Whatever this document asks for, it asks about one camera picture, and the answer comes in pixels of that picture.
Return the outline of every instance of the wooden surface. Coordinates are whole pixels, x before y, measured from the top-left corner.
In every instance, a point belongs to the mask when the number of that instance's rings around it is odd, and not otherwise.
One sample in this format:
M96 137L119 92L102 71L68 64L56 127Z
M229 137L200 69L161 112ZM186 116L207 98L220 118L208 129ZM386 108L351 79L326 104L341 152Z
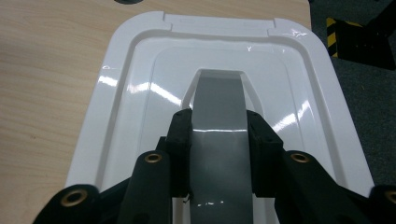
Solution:
M152 10L310 28L307 0L1 0L0 223L32 223L63 188L110 37Z

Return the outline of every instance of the yellow and black hazard tape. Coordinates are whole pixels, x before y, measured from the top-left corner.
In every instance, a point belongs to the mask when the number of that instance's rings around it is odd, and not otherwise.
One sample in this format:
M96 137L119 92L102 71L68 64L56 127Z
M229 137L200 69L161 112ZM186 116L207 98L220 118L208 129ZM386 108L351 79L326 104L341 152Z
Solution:
M352 21L339 21L333 18L327 18L327 50L329 51L329 55L338 58L338 50L337 50L337 36L335 32L335 25L337 22L347 23L352 26L362 27L360 24Z

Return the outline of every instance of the gray carpet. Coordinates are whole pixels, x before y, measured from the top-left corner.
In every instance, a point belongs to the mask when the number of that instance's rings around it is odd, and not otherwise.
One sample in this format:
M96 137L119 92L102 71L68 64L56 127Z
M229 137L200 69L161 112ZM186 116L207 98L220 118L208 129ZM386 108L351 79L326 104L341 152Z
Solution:
M312 31L327 45L326 18L367 24L391 0L315 0ZM389 38L396 55L396 31ZM376 185L396 185L396 71L332 58Z

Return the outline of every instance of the glossy white surface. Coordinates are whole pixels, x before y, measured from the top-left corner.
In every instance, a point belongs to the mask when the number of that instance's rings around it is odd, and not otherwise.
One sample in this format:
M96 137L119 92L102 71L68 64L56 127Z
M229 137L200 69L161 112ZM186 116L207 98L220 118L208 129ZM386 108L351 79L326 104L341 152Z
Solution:
M247 109L264 116L286 150L315 156L338 184L367 195L373 180L326 49L303 26L150 12L113 35L66 185L107 189L155 149L172 115L192 105L201 69L242 74ZM178 223L189 223L178 201ZM274 223L255 199L255 223Z

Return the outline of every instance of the white plastic tray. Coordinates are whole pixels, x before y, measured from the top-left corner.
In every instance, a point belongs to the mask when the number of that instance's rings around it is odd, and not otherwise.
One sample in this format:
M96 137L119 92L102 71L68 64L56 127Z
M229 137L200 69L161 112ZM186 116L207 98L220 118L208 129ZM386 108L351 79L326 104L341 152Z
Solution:
M66 186L108 189L154 150L172 115L192 105L203 69L242 74L247 109L266 119L286 150L315 156L341 186L373 186L326 49L293 21L239 20L150 12L113 35L93 91ZM174 222L189 223L175 202ZM274 223L272 200L254 199L256 223Z

